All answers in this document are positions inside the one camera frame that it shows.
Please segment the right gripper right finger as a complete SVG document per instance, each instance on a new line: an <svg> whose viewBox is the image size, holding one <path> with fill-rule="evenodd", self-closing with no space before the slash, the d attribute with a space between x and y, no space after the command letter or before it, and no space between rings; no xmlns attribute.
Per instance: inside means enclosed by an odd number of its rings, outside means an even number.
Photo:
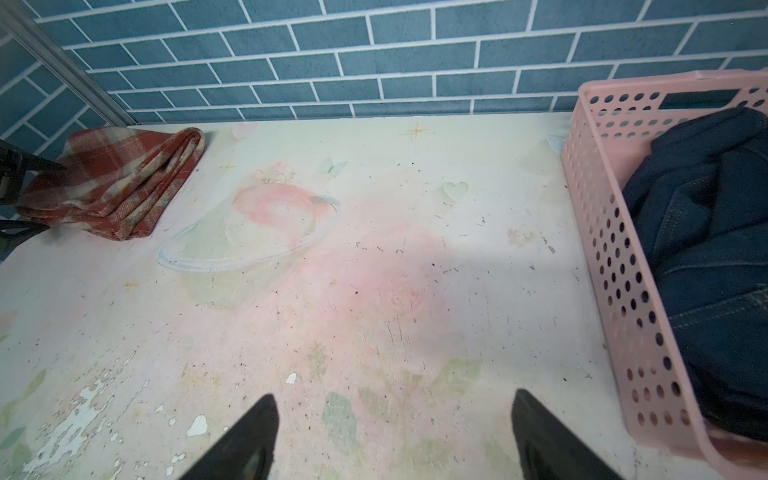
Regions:
<svg viewBox="0 0 768 480"><path fill-rule="evenodd" d="M511 424L524 479L621 479L528 390L516 391Z"/></svg>

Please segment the red plaid skirt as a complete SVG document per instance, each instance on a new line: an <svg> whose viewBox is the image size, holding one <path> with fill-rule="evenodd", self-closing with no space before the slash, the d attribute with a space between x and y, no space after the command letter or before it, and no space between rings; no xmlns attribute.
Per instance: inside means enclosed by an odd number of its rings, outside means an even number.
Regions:
<svg viewBox="0 0 768 480"><path fill-rule="evenodd" d="M204 133L103 127L69 136L60 170L38 174L21 194L20 215L114 241L151 235L206 149Z"/></svg>

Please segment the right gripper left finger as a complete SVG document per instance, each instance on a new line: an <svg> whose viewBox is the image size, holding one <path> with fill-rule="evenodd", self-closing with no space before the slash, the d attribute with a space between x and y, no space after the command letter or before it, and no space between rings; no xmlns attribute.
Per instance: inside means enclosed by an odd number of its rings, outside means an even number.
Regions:
<svg viewBox="0 0 768 480"><path fill-rule="evenodd" d="M278 429L276 400L273 394L266 394L181 479L267 479Z"/></svg>

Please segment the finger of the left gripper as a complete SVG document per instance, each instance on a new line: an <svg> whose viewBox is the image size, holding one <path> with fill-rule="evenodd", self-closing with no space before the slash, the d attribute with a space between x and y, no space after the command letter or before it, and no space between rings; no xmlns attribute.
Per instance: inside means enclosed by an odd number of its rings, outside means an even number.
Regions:
<svg viewBox="0 0 768 480"><path fill-rule="evenodd" d="M47 160L23 151L1 140L1 203L14 204L21 193L25 175L28 171L55 171L65 167L55 161Z"/></svg>
<svg viewBox="0 0 768 480"><path fill-rule="evenodd" d="M43 223L26 220L0 220L0 255L5 260L10 253L30 238L41 234L50 227Z"/></svg>

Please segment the pink plastic basket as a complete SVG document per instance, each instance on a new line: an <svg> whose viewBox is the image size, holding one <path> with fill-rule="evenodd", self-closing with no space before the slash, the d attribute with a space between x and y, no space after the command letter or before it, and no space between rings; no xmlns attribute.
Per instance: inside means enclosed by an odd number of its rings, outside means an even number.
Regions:
<svg viewBox="0 0 768 480"><path fill-rule="evenodd" d="M578 90L562 163L619 403L639 443L700 458L728 479L763 479L767 446L705 420L622 190L673 126L714 110L767 108L765 71L717 70L590 81Z"/></svg>

